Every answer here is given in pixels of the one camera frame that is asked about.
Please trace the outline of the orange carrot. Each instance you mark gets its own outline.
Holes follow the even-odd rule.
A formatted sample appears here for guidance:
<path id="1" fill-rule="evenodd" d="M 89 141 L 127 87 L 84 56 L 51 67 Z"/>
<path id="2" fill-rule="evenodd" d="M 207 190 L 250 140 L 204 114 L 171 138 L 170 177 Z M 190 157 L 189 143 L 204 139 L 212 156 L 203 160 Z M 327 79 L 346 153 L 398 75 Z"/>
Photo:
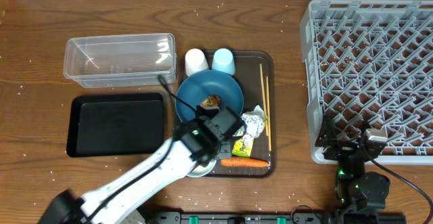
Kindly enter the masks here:
<path id="1" fill-rule="evenodd" d="M 263 168 L 268 167 L 269 163 L 264 160 L 257 160 L 251 158 L 232 157 L 221 159 L 221 164 L 227 167 L 253 167 Z"/>

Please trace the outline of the wooden chopstick left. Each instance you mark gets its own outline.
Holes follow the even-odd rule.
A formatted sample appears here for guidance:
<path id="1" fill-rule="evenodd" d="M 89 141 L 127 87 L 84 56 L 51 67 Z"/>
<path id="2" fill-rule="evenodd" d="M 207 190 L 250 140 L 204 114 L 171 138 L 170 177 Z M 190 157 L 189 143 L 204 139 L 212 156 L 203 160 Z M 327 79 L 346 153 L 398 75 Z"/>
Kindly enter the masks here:
<path id="1" fill-rule="evenodd" d="M 269 129 L 268 129 L 268 121 L 267 121 L 267 105 L 266 105 L 266 98 L 265 98 L 265 85 L 264 85 L 264 79 L 263 79 L 263 65 L 259 65 L 260 68 L 260 85 L 261 85 L 261 93 L 262 93 L 262 101 L 263 101 L 263 110 L 265 113 L 264 122 L 265 122 L 265 133 L 266 136 L 269 136 Z"/>

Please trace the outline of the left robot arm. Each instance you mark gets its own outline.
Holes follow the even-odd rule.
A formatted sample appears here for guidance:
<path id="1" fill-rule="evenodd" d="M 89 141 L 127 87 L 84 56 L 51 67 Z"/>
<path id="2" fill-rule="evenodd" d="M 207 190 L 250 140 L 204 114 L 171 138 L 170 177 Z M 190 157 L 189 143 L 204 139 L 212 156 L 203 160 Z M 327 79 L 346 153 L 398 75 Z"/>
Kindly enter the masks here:
<path id="1" fill-rule="evenodd" d="M 198 165 L 216 158 L 245 122 L 231 108 L 212 118 L 199 116 L 180 123 L 150 157 L 99 189 L 75 198 L 69 190 L 58 194 L 40 223 L 121 223 L 144 202 Z"/>

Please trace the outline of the black waste tray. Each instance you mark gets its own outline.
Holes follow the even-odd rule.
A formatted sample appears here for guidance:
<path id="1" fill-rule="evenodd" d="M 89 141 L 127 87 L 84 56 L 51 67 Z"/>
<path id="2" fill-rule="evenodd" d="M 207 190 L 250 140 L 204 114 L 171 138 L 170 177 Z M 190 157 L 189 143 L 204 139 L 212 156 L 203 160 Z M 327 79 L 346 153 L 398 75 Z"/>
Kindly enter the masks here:
<path id="1" fill-rule="evenodd" d="M 72 100 L 66 144 L 71 158 L 152 154 L 163 142 L 164 99 L 159 93 Z"/>

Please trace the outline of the light blue plastic cup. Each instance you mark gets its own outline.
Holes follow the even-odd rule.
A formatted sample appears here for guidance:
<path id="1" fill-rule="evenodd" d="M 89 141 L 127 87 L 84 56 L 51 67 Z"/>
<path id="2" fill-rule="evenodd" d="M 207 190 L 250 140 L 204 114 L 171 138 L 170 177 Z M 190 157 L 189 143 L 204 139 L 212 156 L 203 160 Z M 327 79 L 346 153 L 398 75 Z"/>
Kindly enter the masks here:
<path id="1" fill-rule="evenodd" d="M 212 69 L 233 76 L 235 74 L 235 62 L 232 52 L 226 48 L 216 50 L 212 59 Z"/>

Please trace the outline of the wooden chopstick right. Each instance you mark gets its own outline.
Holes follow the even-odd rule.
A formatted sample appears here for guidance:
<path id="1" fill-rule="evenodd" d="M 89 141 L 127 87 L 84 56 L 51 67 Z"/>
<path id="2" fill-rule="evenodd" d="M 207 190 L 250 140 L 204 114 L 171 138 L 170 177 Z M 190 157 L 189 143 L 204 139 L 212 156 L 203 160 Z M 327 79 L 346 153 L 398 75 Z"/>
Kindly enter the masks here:
<path id="1" fill-rule="evenodd" d="M 271 110 L 270 110 L 270 90 L 269 90 L 269 77 L 266 76 L 266 85 L 267 85 L 267 126 L 268 126 L 268 144 L 269 151 L 272 151 L 272 142 L 271 142 Z"/>

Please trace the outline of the grey dishwasher rack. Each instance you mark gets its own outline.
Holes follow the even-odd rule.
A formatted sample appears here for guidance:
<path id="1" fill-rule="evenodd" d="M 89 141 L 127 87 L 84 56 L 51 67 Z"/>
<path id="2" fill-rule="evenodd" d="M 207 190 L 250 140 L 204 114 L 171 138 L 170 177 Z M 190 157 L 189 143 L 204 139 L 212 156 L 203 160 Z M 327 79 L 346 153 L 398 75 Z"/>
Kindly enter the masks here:
<path id="1" fill-rule="evenodd" d="M 311 158 L 324 116 L 339 140 L 368 122 L 387 134 L 382 164 L 432 163 L 432 2 L 313 0 L 300 23 Z"/>

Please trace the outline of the clear plastic bin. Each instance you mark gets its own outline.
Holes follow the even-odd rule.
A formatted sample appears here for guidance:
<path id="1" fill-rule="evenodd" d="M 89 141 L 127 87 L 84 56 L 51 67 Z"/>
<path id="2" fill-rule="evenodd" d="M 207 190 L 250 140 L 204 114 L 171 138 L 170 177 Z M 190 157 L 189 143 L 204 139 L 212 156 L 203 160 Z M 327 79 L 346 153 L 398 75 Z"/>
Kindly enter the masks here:
<path id="1" fill-rule="evenodd" d="M 176 61 L 170 33 L 77 37 L 66 44 L 64 76 L 84 88 L 173 83 Z"/>

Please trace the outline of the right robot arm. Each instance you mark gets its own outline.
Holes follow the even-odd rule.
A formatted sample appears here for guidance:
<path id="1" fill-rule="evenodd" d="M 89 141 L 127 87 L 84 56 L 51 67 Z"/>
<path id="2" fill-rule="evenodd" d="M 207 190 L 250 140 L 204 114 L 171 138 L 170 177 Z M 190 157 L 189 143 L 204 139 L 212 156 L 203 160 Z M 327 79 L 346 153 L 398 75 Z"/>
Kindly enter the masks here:
<path id="1" fill-rule="evenodd" d="M 323 148 L 326 160 L 338 163 L 335 192 L 342 205 L 323 216 L 322 223 L 378 223 L 385 209 L 390 180 L 367 172 L 365 163 L 377 158 L 386 146 L 386 133 L 364 122 L 361 136 L 354 141 L 337 138 L 336 129 L 325 115 L 315 146 Z"/>

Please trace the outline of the dark blue plate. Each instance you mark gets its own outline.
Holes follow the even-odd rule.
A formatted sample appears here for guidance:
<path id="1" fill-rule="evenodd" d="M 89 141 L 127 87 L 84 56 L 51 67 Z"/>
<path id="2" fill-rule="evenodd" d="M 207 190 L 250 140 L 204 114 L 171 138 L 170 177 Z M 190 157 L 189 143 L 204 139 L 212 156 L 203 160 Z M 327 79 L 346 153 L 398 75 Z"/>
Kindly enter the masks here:
<path id="1" fill-rule="evenodd" d="M 177 97 L 196 110 L 196 106 L 210 95 L 221 99 L 220 111 L 229 106 L 239 115 L 244 109 L 244 95 L 236 80 L 218 70 L 203 70 L 197 72 L 180 85 Z M 176 101 L 177 116 L 180 121 L 187 122 L 196 118 L 196 111 L 179 100 Z"/>

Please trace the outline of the dried brown mushroom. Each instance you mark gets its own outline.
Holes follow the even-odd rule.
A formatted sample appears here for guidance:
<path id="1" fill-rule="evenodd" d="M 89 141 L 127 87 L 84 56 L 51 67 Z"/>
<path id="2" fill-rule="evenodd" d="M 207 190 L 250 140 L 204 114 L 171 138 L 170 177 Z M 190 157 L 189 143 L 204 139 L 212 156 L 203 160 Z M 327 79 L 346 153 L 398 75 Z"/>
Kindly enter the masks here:
<path id="1" fill-rule="evenodd" d="M 221 99 L 217 95 L 210 95 L 204 101 L 200 103 L 203 108 L 219 107 L 221 104 Z"/>

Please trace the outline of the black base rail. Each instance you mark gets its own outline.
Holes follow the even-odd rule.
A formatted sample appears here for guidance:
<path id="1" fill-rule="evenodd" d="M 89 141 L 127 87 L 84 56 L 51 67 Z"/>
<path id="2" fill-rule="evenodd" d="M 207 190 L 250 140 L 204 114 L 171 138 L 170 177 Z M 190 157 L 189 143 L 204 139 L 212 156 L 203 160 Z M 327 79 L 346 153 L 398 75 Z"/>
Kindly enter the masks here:
<path id="1" fill-rule="evenodd" d="M 124 222 L 138 224 L 320 224 L 337 223 L 338 221 L 329 215 L 315 215 L 307 212 L 296 212 L 293 215 L 156 212 L 146 215 L 136 210 Z"/>

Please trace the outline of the white plastic cup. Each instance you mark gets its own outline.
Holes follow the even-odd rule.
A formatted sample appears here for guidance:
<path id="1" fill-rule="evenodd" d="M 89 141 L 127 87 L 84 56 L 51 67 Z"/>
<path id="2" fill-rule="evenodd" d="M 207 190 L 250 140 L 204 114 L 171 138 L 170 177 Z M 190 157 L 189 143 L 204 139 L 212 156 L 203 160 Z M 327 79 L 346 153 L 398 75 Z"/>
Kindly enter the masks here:
<path id="1" fill-rule="evenodd" d="M 208 69 L 209 65 L 202 50 L 194 48 L 185 54 L 185 73 L 187 76 Z"/>

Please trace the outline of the light blue bowl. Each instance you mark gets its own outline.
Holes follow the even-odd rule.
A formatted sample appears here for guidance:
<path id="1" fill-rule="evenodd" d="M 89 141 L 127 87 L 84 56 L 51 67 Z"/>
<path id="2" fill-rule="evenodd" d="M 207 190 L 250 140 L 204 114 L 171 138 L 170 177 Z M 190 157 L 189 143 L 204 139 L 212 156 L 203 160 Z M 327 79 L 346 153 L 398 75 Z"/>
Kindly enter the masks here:
<path id="1" fill-rule="evenodd" d="M 216 165 L 216 160 L 211 160 L 206 166 L 197 165 L 191 172 L 187 174 L 188 177 L 203 177 L 213 170 Z"/>

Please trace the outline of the foil snack wrapper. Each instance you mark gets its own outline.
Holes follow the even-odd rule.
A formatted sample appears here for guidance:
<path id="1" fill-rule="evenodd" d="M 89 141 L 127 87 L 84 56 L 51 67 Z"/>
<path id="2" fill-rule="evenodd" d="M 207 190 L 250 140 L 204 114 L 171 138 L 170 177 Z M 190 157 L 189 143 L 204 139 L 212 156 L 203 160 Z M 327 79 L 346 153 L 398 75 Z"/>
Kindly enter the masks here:
<path id="1" fill-rule="evenodd" d="M 249 158 L 252 153 L 254 140 L 259 138 L 262 131 L 265 129 L 264 118 L 252 112 L 243 113 L 241 119 L 245 122 L 244 136 L 236 140 L 232 154 Z"/>

